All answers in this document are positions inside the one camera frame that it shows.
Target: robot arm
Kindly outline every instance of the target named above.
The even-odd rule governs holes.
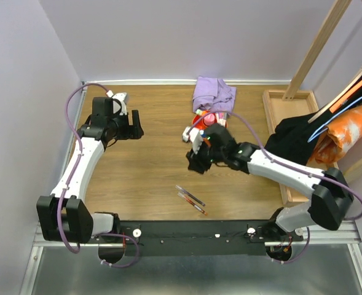
[[[188,130],[186,128],[183,133],[183,140],[192,142],[192,149],[186,155],[189,160],[188,169],[203,174],[210,169],[212,163],[223,162],[233,170],[263,176],[292,187],[309,199],[298,206],[278,209],[267,225],[270,230],[278,230],[283,234],[314,224],[337,230],[353,202],[353,196],[347,191],[271,161],[258,146],[237,143],[228,130],[219,124],[209,126],[204,131],[193,128],[190,134],[187,134]],[[269,155],[307,173],[326,176],[347,185],[343,174],[336,168],[324,171]]]
[[[76,143],[65,173],[51,195],[41,196],[37,201],[37,213],[46,240],[61,240],[56,219],[58,201],[78,160],[79,164],[67,186],[62,204],[66,209],[66,214],[62,214],[62,226],[68,241],[87,243],[91,236],[119,230],[117,214],[100,212],[91,215],[84,205],[84,200],[93,170],[108,143],[111,140],[139,139],[144,135],[137,110],[132,110],[133,123],[129,124],[127,102],[126,93],[117,93],[110,98],[93,99],[92,114],[77,131],[82,141],[82,153]]]

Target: wooden box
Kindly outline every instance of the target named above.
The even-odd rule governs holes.
[[[293,100],[283,101],[284,90],[265,90],[262,96],[264,109],[266,110],[268,130],[270,134],[275,132],[276,126],[282,119],[302,116],[318,111],[315,96],[312,91],[298,91]],[[329,167],[337,167],[337,164],[326,165],[309,162],[309,167],[327,170]],[[284,206],[290,207],[306,202],[308,199],[294,189],[280,184],[280,192]]]

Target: gray floor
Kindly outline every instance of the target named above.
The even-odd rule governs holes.
[[[347,245],[311,245],[288,264],[261,256],[141,258],[128,269],[100,265],[96,248],[46,248],[33,294],[362,294]]]

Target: pink object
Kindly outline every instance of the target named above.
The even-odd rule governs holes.
[[[209,114],[203,119],[203,121],[206,126],[210,126],[215,123],[215,115]]]

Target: orange and white cloth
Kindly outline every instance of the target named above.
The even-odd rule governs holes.
[[[309,160],[317,163],[334,163],[362,137],[362,105],[350,109],[327,126],[318,139]]]

